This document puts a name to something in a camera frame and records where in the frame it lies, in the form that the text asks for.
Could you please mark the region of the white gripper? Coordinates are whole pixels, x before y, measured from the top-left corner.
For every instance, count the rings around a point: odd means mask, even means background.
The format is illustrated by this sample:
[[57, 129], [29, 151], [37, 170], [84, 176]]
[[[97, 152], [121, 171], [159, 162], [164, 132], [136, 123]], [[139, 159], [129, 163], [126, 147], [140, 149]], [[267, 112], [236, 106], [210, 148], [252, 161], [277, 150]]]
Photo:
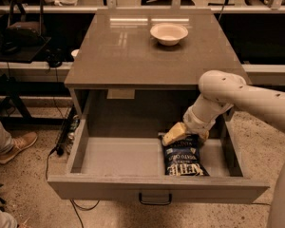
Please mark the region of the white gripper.
[[215, 120], [204, 121], [199, 119], [194, 113], [193, 107], [190, 106], [182, 117], [183, 123], [176, 123], [162, 137], [161, 143], [167, 146], [186, 137], [186, 131], [199, 135], [199, 141], [204, 143], [209, 138], [209, 131], [215, 124]]

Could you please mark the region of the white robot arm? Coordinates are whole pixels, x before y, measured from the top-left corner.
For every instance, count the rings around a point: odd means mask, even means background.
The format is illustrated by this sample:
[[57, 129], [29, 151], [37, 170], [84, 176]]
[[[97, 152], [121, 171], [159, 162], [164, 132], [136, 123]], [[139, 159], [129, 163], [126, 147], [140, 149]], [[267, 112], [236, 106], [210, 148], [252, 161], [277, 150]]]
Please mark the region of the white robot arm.
[[[243, 77], [210, 70], [199, 78], [199, 96], [162, 138], [168, 145], [189, 134], [205, 137], [217, 116], [236, 106], [285, 134], [285, 92], [247, 85]], [[285, 228], [285, 162], [276, 181], [267, 228]]]

